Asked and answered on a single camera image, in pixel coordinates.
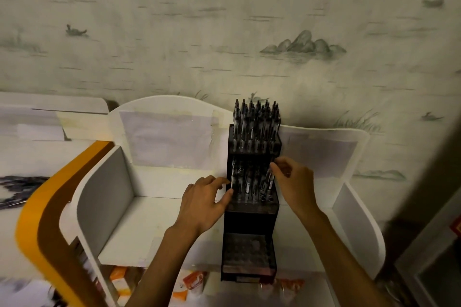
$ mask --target painted wall mural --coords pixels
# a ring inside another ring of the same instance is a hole
[[[394,218],[461,114],[461,0],[0,0],[0,90],[155,94],[370,133],[351,184]]]

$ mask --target yellow curved edge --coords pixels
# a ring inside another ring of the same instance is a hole
[[[16,226],[16,242],[72,307],[107,306],[59,228],[61,213],[82,178],[113,148],[96,141],[38,188]]]

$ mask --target red object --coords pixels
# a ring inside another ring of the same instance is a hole
[[[455,234],[461,237],[461,216],[458,217],[450,226],[450,229],[455,232]]]

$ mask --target person's right hand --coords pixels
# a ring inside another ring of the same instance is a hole
[[[312,170],[288,157],[276,158],[270,166],[287,204],[304,225],[321,214],[315,201]]]

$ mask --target pen display stand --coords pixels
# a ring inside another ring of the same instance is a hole
[[[269,175],[270,162],[280,155],[282,147],[277,134],[266,153],[234,148],[234,125],[229,128],[227,178],[234,194],[224,212],[224,237],[221,280],[241,283],[272,283],[277,273],[272,233],[279,212],[279,199]],[[235,176],[237,169],[243,171]]]

